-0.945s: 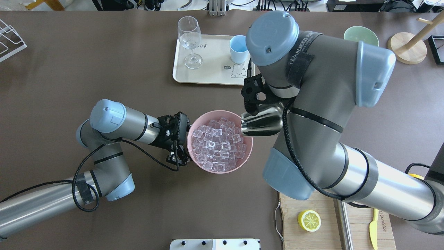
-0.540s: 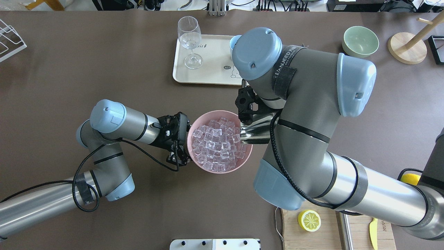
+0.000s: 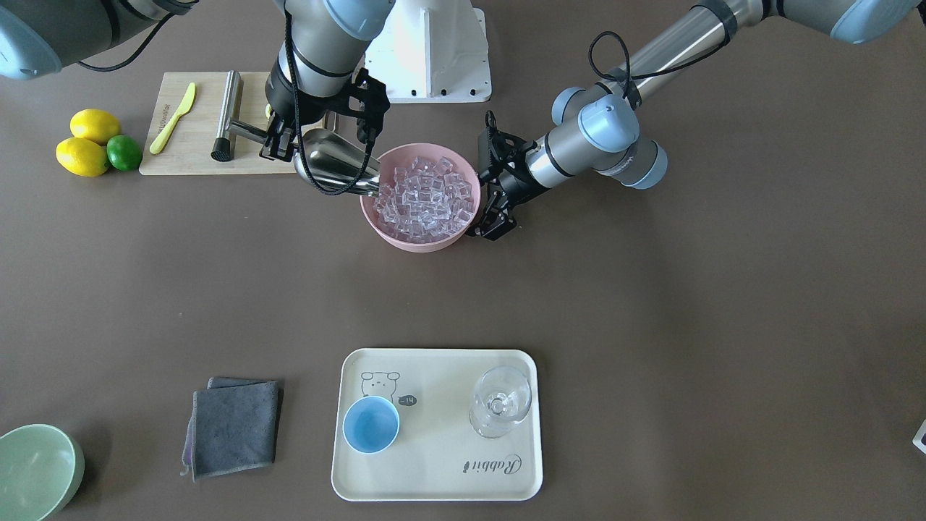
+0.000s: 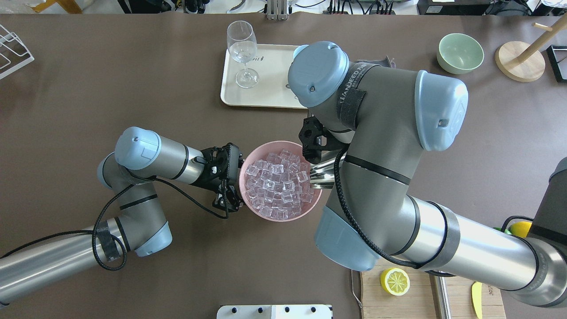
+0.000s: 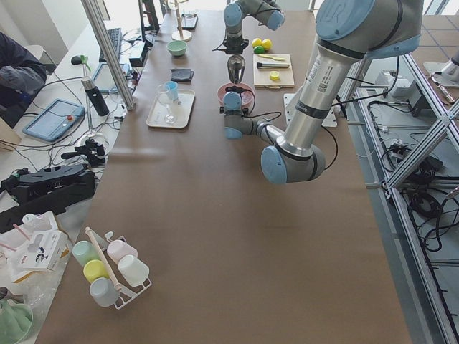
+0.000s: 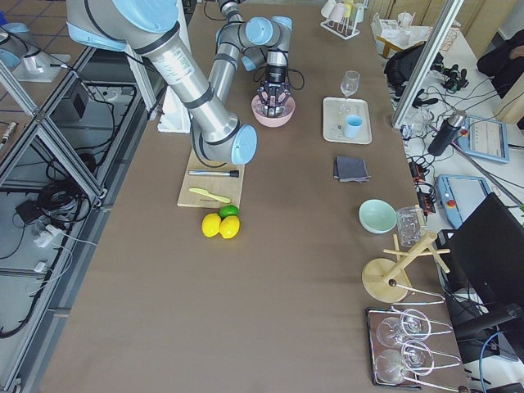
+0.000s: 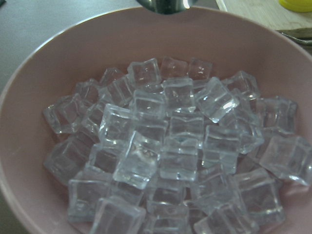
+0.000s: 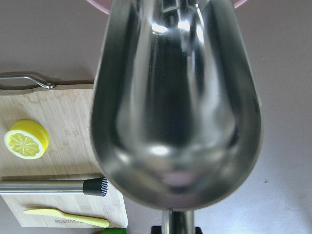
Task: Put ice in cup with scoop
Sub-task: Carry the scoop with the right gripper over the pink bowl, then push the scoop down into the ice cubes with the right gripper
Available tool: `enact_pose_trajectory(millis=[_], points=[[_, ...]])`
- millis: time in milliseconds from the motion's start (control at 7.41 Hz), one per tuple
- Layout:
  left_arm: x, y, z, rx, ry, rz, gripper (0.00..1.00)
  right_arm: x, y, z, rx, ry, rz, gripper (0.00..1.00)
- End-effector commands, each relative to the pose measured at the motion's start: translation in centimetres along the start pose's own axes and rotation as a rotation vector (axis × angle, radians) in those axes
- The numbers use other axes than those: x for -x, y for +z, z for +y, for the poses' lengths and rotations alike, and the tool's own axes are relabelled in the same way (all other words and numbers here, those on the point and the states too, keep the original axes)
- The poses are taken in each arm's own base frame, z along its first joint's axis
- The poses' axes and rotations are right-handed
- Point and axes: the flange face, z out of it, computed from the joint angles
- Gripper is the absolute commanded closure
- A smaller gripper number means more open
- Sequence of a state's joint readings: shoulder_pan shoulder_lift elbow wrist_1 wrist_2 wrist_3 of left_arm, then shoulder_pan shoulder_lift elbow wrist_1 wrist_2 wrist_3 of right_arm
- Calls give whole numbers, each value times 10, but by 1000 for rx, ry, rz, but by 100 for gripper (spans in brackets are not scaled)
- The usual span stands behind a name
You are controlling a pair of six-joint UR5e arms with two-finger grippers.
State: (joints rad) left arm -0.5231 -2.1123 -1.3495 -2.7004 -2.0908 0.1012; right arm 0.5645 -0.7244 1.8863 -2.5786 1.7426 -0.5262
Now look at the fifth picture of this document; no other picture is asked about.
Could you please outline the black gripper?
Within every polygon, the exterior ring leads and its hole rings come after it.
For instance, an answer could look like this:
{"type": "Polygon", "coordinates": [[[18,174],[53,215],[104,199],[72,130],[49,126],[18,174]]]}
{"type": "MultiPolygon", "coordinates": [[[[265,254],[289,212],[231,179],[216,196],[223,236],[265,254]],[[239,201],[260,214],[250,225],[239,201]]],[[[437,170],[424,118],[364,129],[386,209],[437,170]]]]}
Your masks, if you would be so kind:
{"type": "Polygon", "coordinates": [[[242,54],[245,48],[248,46],[249,41],[247,39],[225,39],[223,41],[225,54],[242,54]]]}

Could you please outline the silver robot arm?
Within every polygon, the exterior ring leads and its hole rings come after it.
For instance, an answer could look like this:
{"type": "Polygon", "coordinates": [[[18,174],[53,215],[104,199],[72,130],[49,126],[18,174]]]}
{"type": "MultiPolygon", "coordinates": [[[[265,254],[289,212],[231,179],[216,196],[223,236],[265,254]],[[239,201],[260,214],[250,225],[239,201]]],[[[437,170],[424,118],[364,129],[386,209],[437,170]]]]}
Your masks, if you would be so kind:
{"type": "Polygon", "coordinates": [[[214,48],[214,51],[221,51],[228,55],[243,53],[249,45],[249,40],[245,39],[242,33],[242,21],[246,17],[256,19],[273,31],[281,27],[285,21],[285,15],[275,1],[231,1],[223,11],[225,24],[223,42],[214,48]]]}
{"type": "Polygon", "coordinates": [[[317,56],[296,93],[290,122],[280,130],[242,111],[238,92],[223,97],[224,133],[228,139],[258,135],[263,175],[271,183],[313,180],[325,169],[316,133],[352,64],[363,58],[383,59],[413,52],[420,42],[421,1],[325,1],[316,16],[317,56]]]}

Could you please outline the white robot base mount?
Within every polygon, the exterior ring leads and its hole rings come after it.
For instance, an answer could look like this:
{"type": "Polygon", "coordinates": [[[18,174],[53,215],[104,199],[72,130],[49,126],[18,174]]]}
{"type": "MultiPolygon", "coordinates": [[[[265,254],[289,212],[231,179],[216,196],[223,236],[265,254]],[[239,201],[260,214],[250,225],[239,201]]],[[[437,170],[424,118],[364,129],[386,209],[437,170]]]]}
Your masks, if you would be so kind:
{"type": "MultiPolygon", "coordinates": [[[[285,108],[285,121],[287,124],[293,119],[293,111],[295,110],[295,105],[302,93],[303,86],[300,86],[298,90],[294,93],[285,93],[283,95],[283,102],[285,108]]],[[[327,128],[335,128],[338,125],[336,116],[339,113],[339,109],[333,105],[326,118],[323,120],[322,126],[327,128]]]]}

